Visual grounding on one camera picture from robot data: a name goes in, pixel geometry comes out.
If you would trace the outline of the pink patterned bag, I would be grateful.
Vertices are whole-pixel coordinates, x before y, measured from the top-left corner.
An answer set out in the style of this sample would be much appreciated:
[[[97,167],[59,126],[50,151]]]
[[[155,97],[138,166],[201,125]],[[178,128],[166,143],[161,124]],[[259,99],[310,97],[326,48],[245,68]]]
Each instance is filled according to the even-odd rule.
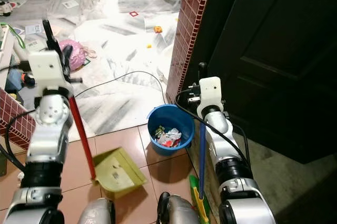
[[[67,46],[72,46],[72,53],[69,59],[71,71],[79,70],[80,68],[82,68],[82,66],[85,66],[87,65],[87,63],[91,62],[92,59],[98,57],[94,49],[86,47],[72,39],[65,39],[63,41],[60,41],[58,42],[58,45],[61,49],[64,49]]]

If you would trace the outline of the mixed trash pile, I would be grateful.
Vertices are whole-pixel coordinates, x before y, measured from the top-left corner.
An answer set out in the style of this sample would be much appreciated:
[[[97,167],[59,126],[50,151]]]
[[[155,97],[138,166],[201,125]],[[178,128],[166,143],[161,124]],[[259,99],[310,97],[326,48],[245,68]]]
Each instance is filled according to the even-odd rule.
[[[166,129],[164,126],[159,126],[154,130],[153,137],[159,145],[173,148],[180,144],[182,133],[177,128]]]

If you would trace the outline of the black panelled door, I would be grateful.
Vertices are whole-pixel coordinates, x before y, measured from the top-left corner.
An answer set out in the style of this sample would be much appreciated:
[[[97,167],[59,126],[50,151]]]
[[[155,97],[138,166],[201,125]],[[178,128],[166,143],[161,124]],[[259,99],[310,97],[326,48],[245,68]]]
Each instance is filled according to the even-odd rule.
[[[302,164],[337,154],[337,0],[206,0],[184,85],[202,62],[254,142]]]

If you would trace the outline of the white toy car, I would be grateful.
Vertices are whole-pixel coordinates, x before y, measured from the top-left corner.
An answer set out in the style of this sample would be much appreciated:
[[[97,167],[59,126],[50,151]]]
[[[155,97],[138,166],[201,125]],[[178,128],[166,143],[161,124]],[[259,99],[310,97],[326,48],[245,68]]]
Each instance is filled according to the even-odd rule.
[[[10,16],[12,14],[13,5],[11,2],[0,1],[0,16]]]

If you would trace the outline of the blue and orange tool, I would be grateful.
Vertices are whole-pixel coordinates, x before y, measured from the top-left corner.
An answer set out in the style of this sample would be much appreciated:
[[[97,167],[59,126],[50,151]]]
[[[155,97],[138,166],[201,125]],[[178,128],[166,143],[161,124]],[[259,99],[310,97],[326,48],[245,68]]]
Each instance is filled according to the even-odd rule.
[[[17,93],[24,87],[34,87],[34,81],[30,77],[26,77],[19,69],[8,70],[7,79],[4,90],[8,93]]]

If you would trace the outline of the yellow-green dustpan with red handle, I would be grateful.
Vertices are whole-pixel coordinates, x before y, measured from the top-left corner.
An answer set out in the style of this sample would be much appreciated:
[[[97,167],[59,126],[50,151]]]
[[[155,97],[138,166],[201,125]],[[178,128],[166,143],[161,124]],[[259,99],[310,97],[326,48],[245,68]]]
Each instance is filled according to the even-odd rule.
[[[123,148],[110,150],[97,157],[92,156],[75,97],[69,97],[68,101],[75,128],[77,128],[78,135],[82,141],[91,179],[101,184],[104,190],[120,195],[147,183],[147,178],[133,164],[132,158],[128,156]]]

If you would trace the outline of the silver left robot leg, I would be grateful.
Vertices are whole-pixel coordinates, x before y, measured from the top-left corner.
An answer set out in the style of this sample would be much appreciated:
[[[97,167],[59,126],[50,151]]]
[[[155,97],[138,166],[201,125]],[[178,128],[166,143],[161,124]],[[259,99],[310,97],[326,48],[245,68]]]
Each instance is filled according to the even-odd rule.
[[[78,224],[115,224],[115,205],[108,198],[91,201],[83,210]]]

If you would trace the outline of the green broom with blue handle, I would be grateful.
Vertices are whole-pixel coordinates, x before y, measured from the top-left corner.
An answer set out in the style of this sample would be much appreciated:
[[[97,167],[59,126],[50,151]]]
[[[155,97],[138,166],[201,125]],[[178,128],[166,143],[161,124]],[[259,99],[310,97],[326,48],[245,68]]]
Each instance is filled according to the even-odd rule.
[[[212,218],[210,216],[211,208],[209,200],[205,195],[204,176],[205,176],[205,159],[207,158],[206,152],[206,139],[205,139],[205,126],[199,123],[199,140],[195,143],[199,144],[197,152],[197,160],[199,161],[198,176],[190,175],[191,195],[193,200],[193,210],[199,218],[199,224],[211,224]]]

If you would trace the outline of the white printed card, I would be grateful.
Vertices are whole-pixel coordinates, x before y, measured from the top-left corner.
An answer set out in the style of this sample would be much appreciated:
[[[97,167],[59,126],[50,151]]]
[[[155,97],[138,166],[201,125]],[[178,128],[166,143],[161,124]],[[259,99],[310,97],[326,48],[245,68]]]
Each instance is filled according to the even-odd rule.
[[[26,35],[40,34],[42,31],[43,27],[41,25],[27,25],[25,27]]]

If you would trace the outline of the blue plastic bucket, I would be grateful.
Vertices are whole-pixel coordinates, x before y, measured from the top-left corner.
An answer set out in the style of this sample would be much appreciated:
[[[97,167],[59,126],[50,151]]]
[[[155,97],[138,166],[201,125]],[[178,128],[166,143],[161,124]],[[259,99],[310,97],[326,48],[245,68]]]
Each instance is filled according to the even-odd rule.
[[[176,143],[168,146],[158,142],[157,133],[160,131],[168,133],[171,130],[181,134]],[[192,144],[195,124],[192,116],[176,105],[164,104],[152,109],[147,116],[147,132],[150,134],[152,149],[159,155],[171,156],[178,150],[185,149]]]

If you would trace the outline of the white board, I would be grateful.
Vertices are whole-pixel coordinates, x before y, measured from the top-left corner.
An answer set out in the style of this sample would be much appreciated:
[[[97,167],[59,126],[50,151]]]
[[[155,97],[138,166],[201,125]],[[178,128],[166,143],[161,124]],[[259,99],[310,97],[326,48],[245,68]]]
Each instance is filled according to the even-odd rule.
[[[27,70],[27,49],[23,39],[7,23],[0,23],[1,71],[19,68]]]

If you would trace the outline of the silver right robot leg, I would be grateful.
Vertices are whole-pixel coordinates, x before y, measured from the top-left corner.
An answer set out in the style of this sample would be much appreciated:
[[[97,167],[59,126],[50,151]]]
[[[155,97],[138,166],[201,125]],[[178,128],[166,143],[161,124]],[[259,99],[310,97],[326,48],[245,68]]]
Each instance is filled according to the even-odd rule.
[[[178,195],[161,193],[158,200],[156,224],[201,224],[192,205]]]

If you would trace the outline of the silver robot leg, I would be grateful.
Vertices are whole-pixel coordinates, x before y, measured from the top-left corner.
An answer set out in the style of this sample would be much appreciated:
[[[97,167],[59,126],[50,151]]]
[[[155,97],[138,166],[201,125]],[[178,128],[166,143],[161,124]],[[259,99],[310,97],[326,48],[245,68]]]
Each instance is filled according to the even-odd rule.
[[[78,224],[115,224],[115,205],[108,198],[91,201],[83,210]]]
[[[178,195],[161,193],[158,200],[156,224],[201,224],[192,205]]]

